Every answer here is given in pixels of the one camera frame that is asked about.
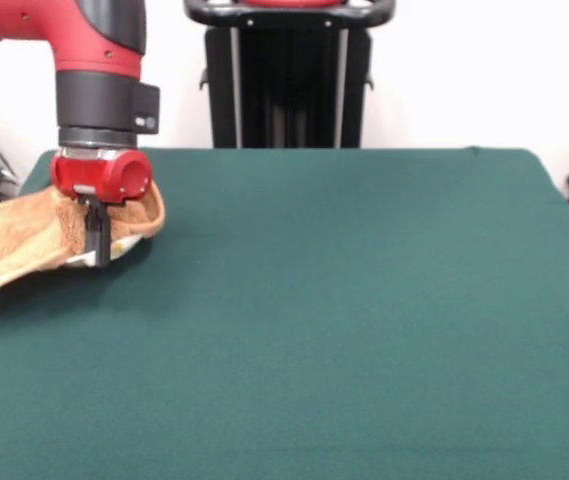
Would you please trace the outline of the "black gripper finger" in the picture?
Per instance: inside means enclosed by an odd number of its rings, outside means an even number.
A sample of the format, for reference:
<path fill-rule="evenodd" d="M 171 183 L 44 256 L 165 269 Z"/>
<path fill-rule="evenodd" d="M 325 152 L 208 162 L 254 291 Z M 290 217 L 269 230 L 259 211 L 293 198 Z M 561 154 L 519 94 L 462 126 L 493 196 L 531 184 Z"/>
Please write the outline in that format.
<path fill-rule="evenodd" d="M 95 251 L 98 245 L 99 212 L 94 197 L 84 197 L 82 202 L 86 207 L 84 252 L 89 253 Z"/>
<path fill-rule="evenodd" d="M 111 222 L 107 206 L 99 202 L 95 207 L 96 248 L 95 259 L 98 268 L 110 263 Z"/>

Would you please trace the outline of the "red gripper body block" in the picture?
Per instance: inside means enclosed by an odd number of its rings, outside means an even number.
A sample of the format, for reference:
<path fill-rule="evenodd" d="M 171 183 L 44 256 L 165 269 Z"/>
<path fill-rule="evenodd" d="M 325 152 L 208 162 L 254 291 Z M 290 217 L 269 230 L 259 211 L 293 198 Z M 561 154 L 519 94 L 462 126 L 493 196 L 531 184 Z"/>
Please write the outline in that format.
<path fill-rule="evenodd" d="M 147 155 L 135 149 L 61 148 L 53 155 L 50 173 L 66 197 L 93 197 L 113 205 L 142 198 L 153 179 Z"/>

